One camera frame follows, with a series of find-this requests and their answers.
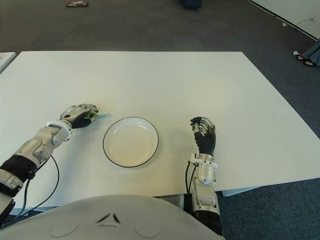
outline white plate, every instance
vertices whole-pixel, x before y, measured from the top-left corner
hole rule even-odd
[[[144,164],[155,154],[157,147],[157,130],[150,122],[139,117],[115,122],[103,138],[106,157],[125,168]]]

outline white wall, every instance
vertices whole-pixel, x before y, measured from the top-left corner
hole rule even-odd
[[[320,38],[320,0],[253,0],[253,2],[274,12],[285,20],[297,24],[307,33]]]

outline cable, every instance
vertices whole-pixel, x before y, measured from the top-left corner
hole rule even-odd
[[[189,189],[188,189],[188,169],[190,166],[190,161],[188,161],[188,166],[186,166],[185,170],[185,175],[184,175],[184,181],[185,181],[185,189],[186,189],[186,194],[189,195]]]
[[[37,168],[33,173],[35,174],[36,172],[38,172],[48,162],[48,160],[49,160],[49,158],[47,160],[45,160],[43,162],[43,164],[39,168]],[[22,205],[22,208],[21,208],[20,212],[12,220],[10,220],[8,222],[5,222],[3,224],[3,226],[7,226],[8,224],[10,224],[10,223],[14,222],[15,220],[17,220],[18,218],[20,218],[21,214],[26,209],[27,194],[28,194],[28,187],[29,187],[30,181],[31,181],[31,179],[28,179],[28,181],[26,182],[25,188],[24,188],[23,205]]]
[[[24,188],[23,205],[22,205],[22,208],[21,208],[20,212],[15,216],[15,218],[10,220],[8,222],[8,224],[11,223],[11,222],[14,222],[15,220],[17,220],[21,216],[21,214],[24,212],[24,210],[26,208],[26,204],[27,204],[27,193],[28,193],[29,183],[30,183],[30,179],[28,179],[28,181],[26,182],[25,188]]]
[[[56,189],[57,189],[57,187],[58,187],[58,184],[59,184],[60,172],[59,172],[59,167],[58,167],[58,164],[57,164],[55,158],[54,158],[52,155],[51,155],[50,157],[53,159],[54,164],[55,164],[55,166],[56,166],[56,171],[57,171],[57,180],[56,180],[55,187],[54,187],[52,193],[51,193],[44,201],[42,201],[41,203],[39,203],[37,206],[35,206],[34,208],[30,209],[29,211],[25,212],[25,213],[22,214],[20,217],[25,216],[26,214],[28,214],[28,213],[30,213],[31,211],[33,211],[33,210],[35,210],[36,208],[38,208],[40,205],[42,205],[43,203],[45,203],[49,198],[51,198],[51,196],[55,193],[55,191],[56,191]]]
[[[191,190],[191,183],[192,183],[192,179],[194,178],[194,174],[195,174],[195,171],[196,171],[196,165],[194,165],[194,169],[192,171],[192,174],[191,174],[191,178],[190,178],[190,183],[189,183],[189,194],[188,194],[188,199],[189,199],[189,213],[192,215],[192,196],[191,196],[191,193],[190,193],[190,190]]]
[[[296,24],[296,26],[298,26],[299,24],[302,24],[302,23],[305,22],[305,21],[313,20],[313,19],[314,19],[314,18],[311,17],[311,18],[308,18],[308,19],[306,19],[306,20],[300,21],[300,22],[298,22],[298,23]]]
[[[194,165],[194,169],[192,171],[192,174],[191,174],[191,178],[190,178],[190,183],[189,183],[189,194],[190,194],[190,190],[191,190],[191,182],[192,182],[192,178],[194,177],[194,174],[195,174],[195,171],[196,171],[196,165]]]
[[[188,161],[188,165],[186,166],[186,169],[185,169],[185,176],[184,176],[184,180],[185,180],[185,188],[186,188],[186,195],[187,195],[187,200],[188,200],[188,207],[189,207],[189,213],[191,214],[192,213],[192,199],[191,199],[191,194],[190,194],[190,188],[191,188],[191,183],[192,183],[192,179],[194,177],[194,174],[195,174],[195,171],[196,171],[196,165],[194,165],[194,169],[192,171],[192,174],[191,174],[191,178],[190,178],[190,182],[189,182],[189,187],[188,187],[188,169],[189,169],[189,166],[190,166],[190,161]]]

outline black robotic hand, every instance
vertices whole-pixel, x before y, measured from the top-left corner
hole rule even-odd
[[[96,120],[97,112],[93,104],[72,105],[61,114],[59,120],[69,124],[72,129],[84,128]]]
[[[216,146],[216,127],[206,117],[197,116],[191,119],[191,126],[199,154],[213,156]]]

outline silver robotic arm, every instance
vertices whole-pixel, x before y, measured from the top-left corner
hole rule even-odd
[[[0,166],[0,225],[15,205],[13,197],[24,182],[33,179],[41,163],[47,160],[54,149],[71,137],[71,129],[90,125],[98,112],[92,104],[71,106],[59,120],[50,121],[37,134],[25,142],[7,161]]]
[[[206,117],[191,120],[194,139],[199,149],[198,156],[191,155],[190,163],[195,166],[192,176],[192,215],[204,225],[222,235],[220,211],[215,193],[216,170],[214,150],[216,146],[216,127]]]

